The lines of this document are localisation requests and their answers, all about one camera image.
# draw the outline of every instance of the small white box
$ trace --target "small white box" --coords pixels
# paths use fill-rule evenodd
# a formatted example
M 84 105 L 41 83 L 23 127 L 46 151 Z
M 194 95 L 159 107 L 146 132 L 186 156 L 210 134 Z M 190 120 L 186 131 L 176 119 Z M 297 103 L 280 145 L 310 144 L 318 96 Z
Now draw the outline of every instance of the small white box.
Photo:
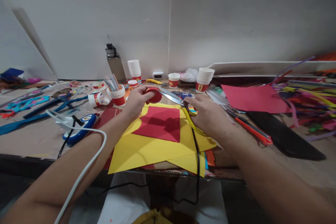
M 153 72 L 153 79 L 163 79 L 163 72 Z

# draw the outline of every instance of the black case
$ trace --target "black case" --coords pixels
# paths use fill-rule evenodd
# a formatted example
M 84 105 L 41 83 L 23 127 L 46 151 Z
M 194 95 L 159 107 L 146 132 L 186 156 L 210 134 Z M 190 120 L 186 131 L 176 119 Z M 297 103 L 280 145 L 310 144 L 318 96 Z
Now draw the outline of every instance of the black case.
M 326 156 L 314 146 L 267 112 L 249 111 L 246 115 L 265 133 L 271 136 L 273 144 L 292 158 L 324 160 Z

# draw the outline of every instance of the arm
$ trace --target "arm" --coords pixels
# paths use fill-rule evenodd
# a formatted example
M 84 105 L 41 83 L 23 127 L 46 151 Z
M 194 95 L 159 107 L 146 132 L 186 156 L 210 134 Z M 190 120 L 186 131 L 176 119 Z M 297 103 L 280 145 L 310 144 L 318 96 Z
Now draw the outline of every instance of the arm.
M 198 111 L 195 125 L 235 158 L 249 189 L 276 223 L 336 223 L 335 209 L 232 125 L 218 104 L 203 96 L 185 101 Z
M 80 195 L 103 169 L 113 148 L 128 126 L 140 115 L 145 102 L 154 93 L 144 94 L 148 85 L 132 90 L 123 112 L 100 128 L 106 132 L 107 141 L 100 155 L 79 183 L 61 223 L 67 223 L 71 210 Z M 54 223 L 73 184 L 103 142 L 100 133 L 85 137 L 56 160 L 12 206 L 4 223 Z

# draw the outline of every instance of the hand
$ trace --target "hand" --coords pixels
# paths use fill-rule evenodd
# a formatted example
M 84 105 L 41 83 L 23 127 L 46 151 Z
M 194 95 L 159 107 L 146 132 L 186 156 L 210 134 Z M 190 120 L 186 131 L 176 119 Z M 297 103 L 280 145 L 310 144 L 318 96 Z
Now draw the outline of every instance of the hand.
M 121 114 L 125 115 L 132 121 L 137 119 L 141 114 L 141 110 L 144 107 L 145 102 L 155 95 L 154 92 L 148 92 L 145 94 L 147 88 L 149 87 L 151 87 L 151 85 L 141 85 L 133 89 L 129 94 L 126 105 Z
M 208 136 L 217 140 L 223 137 L 225 132 L 236 130 L 223 108 L 217 103 L 202 95 L 197 95 L 195 99 L 186 97 L 184 100 L 197 110 L 197 116 L 191 119 Z

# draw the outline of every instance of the scissor blade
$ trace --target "scissor blade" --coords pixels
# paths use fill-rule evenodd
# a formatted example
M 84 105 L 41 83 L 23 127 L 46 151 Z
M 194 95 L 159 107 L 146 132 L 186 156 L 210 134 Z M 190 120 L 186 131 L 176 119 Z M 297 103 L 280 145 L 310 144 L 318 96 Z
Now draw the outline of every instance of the scissor blade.
M 160 89 L 160 93 L 166 97 L 167 99 L 171 100 L 172 102 L 178 104 L 178 105 L 181 105 L 183 106 L 183 100 L 180 99 L 177 95 L 173 94 L 172 92 L 166 90 L 166 89 L 163 89 L 161 87 L 159 87 Z

